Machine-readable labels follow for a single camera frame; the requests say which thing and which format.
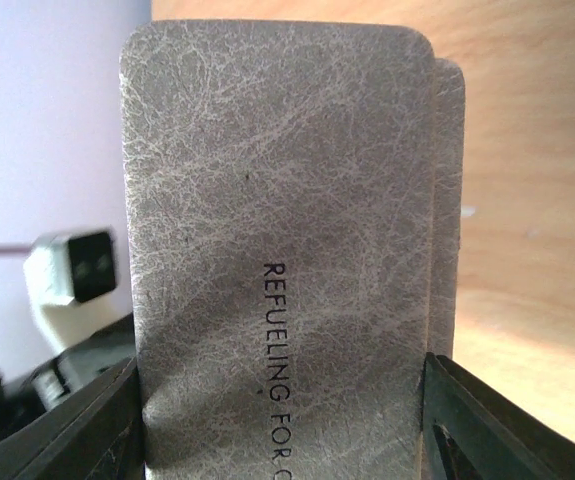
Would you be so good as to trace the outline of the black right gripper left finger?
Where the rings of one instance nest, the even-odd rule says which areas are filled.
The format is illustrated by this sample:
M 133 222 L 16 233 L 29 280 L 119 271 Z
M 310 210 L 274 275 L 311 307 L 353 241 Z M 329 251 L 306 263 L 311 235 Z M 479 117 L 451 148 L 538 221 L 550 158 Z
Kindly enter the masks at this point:
M 137 362 L 125 359 L 0 441 L 0 479 L 142 479 Z

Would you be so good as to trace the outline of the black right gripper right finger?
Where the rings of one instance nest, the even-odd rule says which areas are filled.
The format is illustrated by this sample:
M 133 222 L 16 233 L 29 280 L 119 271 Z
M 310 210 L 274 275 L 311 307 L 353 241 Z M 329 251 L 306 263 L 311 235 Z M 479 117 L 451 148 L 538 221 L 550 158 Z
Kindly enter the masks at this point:
M 443 355 L 425 358 L 423 437 L 433 479 L 575 479 L 575 443 Z

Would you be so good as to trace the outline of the grey leather glasses case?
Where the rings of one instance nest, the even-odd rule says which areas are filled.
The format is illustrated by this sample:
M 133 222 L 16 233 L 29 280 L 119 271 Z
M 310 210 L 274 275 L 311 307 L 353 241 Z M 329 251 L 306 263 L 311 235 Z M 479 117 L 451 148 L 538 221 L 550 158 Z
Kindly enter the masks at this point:
M 175 20 L 120 58 L 150 479 L 417 479 L 436 67 L 403 26 Z

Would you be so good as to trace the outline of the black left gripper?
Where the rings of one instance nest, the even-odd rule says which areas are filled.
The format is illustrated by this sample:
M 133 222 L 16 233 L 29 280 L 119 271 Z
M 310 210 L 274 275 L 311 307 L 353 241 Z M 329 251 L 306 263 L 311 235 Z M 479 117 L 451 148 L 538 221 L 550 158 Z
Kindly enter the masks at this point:
M 128 314 L 14 380 L 0 374 L 0 440 L 134 356 L 134 318 Z

